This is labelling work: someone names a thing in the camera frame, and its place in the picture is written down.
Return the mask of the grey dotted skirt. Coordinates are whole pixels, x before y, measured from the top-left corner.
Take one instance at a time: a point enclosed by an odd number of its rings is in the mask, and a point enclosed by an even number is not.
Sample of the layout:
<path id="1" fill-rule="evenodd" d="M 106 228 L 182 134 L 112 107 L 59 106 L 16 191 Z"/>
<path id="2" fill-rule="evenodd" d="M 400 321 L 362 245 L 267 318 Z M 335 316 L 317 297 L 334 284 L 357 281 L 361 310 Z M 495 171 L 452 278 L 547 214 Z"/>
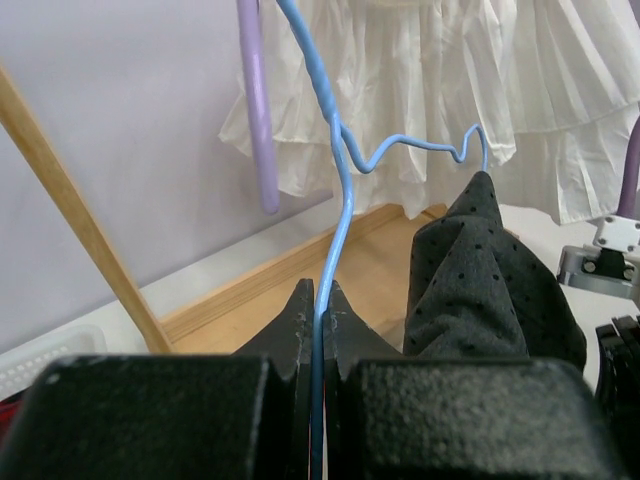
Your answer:
<path id="1" fill-rule="evenodd" d="M 413 237 L 403 353 L 586 365 L 585 335 L 556 277 L 504 228 L 485 172 Z"/>

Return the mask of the light blue wire hanger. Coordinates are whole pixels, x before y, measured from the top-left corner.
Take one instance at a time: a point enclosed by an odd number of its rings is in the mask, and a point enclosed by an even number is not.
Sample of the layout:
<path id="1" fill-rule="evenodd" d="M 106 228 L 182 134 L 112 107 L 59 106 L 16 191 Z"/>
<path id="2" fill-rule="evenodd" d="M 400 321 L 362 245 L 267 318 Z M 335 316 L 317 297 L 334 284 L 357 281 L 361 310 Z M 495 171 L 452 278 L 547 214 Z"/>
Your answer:
<path id="1" fill-rule="evenodd" d="M 489 148 L 484 130 L 479 124 L 474 124 L 464 134 L 459 148 L 449 144 L 420 140 L 404 134 L 394 134 L 384 139 L 370 158 L 364 158 L 355 136 L 342 121 L 322 57 L 298 7 L 292 1 L 280 1 L 278 6 L 288 20 L 290 29 L 303 54 L 305 67 L 311 80 L 317 103 L 328 126 L 331 152 L 342 190 L 341 213 L 320 277 L 312 321 L 309 477 L 311 479 L 321 479 L 324 468 L 325 395 L 323 315 L 328 309 L 332 282 L 354 215 L 355 193 L 349 166 L 354 165 L 358 172 L 369 174 L 375 169 L 385 153 L 396 144 L 427 151 L 446 152 L 456 163 L 463 164 L 466 161 L 470 138 L 476 133 L 479 137 L 482 151 L 481 170 L 485 172 L 488 170 L 489 165 Z"/>

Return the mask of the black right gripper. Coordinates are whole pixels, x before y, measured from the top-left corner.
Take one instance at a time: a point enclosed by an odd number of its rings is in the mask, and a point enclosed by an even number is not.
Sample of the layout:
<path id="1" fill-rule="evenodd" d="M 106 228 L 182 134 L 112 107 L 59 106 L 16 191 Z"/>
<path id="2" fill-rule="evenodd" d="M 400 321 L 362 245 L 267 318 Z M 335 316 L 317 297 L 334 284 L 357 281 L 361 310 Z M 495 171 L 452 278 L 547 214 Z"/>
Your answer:
<path id="1" fill-rule="evenodd" d="M 617 440 L 639 439 L 639 317 L 613 318 L 596 328 L 596 399 Z"/>

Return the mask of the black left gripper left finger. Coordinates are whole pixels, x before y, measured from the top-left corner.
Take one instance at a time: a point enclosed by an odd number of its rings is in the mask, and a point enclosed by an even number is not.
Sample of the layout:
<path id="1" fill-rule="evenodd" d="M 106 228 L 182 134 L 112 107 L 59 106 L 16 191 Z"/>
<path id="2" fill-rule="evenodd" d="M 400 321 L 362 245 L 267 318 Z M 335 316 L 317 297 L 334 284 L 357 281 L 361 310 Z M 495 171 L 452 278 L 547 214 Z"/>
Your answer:
<path id="1" fill-rule="evenodd" d="M 230 355 L 67 356 L 28 389 L 5 479 L 304 479 L 313 283 Z"/>

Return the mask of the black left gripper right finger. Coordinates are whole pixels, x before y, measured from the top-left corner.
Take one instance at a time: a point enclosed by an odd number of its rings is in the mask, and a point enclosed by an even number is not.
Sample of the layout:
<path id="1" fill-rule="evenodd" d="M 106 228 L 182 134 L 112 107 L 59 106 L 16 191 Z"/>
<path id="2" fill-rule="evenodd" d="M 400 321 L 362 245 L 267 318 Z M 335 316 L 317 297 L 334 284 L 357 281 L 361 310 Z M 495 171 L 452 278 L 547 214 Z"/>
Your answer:
<path id="1" fill-rule="evenodd" d="M 621 479 L 581 375 L 556 360 L 402 356 L 338 285 L 324 316 L 331 479 Z"/>

